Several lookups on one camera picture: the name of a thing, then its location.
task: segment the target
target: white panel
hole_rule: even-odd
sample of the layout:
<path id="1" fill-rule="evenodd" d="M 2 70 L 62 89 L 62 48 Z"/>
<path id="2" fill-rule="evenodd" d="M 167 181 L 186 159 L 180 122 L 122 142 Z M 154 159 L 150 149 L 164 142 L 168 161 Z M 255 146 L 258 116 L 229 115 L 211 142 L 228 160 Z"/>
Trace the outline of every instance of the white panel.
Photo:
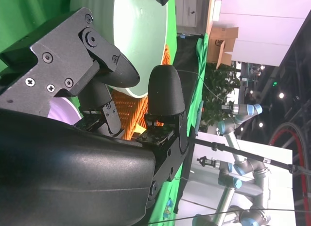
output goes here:
<path id="1" fill-rule="evenodd" d="M 183 8 L 183 26 L 196 26 L 197 0 L 184 0 Z"/>
<path id="2" fill-rule="evenodd" d="M 306 18 L 311 0 L 223 0 L 221 13 Z"/>
<path id="3" fill-rule="evenodd" d="M 232 60 L 278 67 L 289 47 L 290 45 L 236 40 L 232 52 Z"/>
<path id="4" fill-rule="evenodd" d="M 214 25 L 239 27 L 238 40 L 291 45 L 303 22 L 302 18 L 220 14 Z"/>
<path id="5" fill-rule="evenodd" d="M 183 8 L 184 8 L 184 0 L 175 0 L 177 26 L 183 25 Z"/>
<path id="6" fill-rule="evenodd" d="M 215 141 L 220 143 L 227 144 L 224 137 L 210 135 L 206 133 L 199 132 L 199 139 L 205 139 L 208 141 Z M 243 140 L 238 141 L 242 150 L 252 152 L 261 156 L 272 158 L 280 162 L 292 163 L 292 152 L 287 149 L 277 148 L 273 146 L 247 142 Z M 221 195 L 223 193 L 223 187 L 217 185 L 217 178 L 219 172 L 211 167 L 202 167 L 198 165 L 196 159 L 198 157 L 207 156 L 213 157 L 214 159 L 220 159 L 227 162 L 233 162 L 234 159 L 231 153 L 227 152 L 214 152 L 211 149 L 196 145 L 194 149 L 192 166 L 191 169 L 194 170 L 194 173 L 190 173 L 190 180 L 187 183 L 183 197 L 185 201 L 181 200 L 179 203 L 179 211 L 176 216 L 177 219 L 183 217 L 191 217 L 196 214 L 211 214 L 215 212 Z M 272 173 L 272 185 L 271 185 L 271 202 L 269 208 L 272 209 L 294 209 L 294 197 L 292 190 L 292 175 L 288 171 L 267 165 L 270 168 Z M 202 174 L 200 181 L 205 179 L 203 183 L 193 181 L 192 178 L 194 175 Z M 246 180 L 252 178 L 251 175 L 248 175 Z M 231 201 L 231 205 L 237 205 L 243 209 L 249 209 L 252 203 L 243 195 L 234 194 Z M 270 211 L 271 221 L 269 225 L 279 226 L 279 225 L 291 225 L 295 224 L 295 214 L 292 211 Z M 192 220 L 182 220 L 177 221 L 177 226 L 186 226 L 191 225 Z M 240 224 L 229 224 L 230 226 L 239 226 Z"/>

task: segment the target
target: black metal bracket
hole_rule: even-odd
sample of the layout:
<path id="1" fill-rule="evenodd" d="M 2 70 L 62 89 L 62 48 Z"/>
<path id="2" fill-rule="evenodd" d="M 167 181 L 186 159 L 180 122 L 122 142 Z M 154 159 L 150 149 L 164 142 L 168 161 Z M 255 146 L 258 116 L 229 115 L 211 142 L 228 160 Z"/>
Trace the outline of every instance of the black metal bracket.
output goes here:
<path id="1" fill-rule="evenodd" d="M 152 149 L 155 174 L 150 187 L 147 207 L 151 206 L 165 181 L 172 181 L 187 155 L 186 112 L 173 116 L 145 115 L 147 130 L 137 141 Z"/>
<path id="2" fill-rule="evenodd" d="M 115 87 L 133 87 L 139 74 L 114 45 L 94 29 L 90 10 L 49 20 L 2 53 L 4 109 L 47 117 L 53 97 L 74 97 L 96 78 Z"/>

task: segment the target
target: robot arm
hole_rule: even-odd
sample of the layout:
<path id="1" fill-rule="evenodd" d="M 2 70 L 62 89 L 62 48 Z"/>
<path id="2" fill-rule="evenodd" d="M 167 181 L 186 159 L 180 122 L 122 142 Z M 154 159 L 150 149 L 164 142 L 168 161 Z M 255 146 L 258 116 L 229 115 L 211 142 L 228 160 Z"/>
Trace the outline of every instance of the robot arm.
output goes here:
<path id="1" fill-rule="evenodd" d="M 152 71 L 146 132 L 119 139 L 106 84 L 132 87 L 139 75 L 92 21 L 82 8 L 0 54 L 8 65 L 0 75 L 0 225 L 132 225 L 187 154 L 181 84 L 169 65 Z M 52 97 L 72 96 L 82 120 L 46 118 Z"/>

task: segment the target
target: white plate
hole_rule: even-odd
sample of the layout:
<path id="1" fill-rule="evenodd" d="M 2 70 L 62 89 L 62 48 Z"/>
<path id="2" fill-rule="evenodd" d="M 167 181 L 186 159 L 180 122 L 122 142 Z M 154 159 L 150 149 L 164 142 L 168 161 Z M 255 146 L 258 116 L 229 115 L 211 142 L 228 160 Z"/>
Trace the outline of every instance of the white plate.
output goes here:
<path id="1" fill-rule="evenodd" d="M 162 63 L 167 4 L 155 0 L 71 0 L 70 9 L 90 9 L 96 30 L 132 62 L 140 75 L 135 87 L 114 89 L 135 98 L 147 95 L 152 69 Z"/>

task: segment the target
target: green plant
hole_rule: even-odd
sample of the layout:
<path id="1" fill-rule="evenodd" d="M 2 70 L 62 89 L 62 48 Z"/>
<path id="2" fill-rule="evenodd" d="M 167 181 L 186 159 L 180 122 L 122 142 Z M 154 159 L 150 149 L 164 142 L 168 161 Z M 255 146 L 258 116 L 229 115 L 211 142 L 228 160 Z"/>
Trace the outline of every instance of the green plant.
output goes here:
<path id="1" fill-rule="evenodd" d="M 210 91 L 203 87 L 204 112 L 201 124 L 208 127 L 224 118 L 228 118 L 228 114 L 221 110 L 221 106 L 226 104 L 227 95 L 234 90 L 234 87 L 240 85 L 240 81 L 232 67 L 221 64 L 216 69 L 215 63 L 207 63 L 204 83 Z"/>

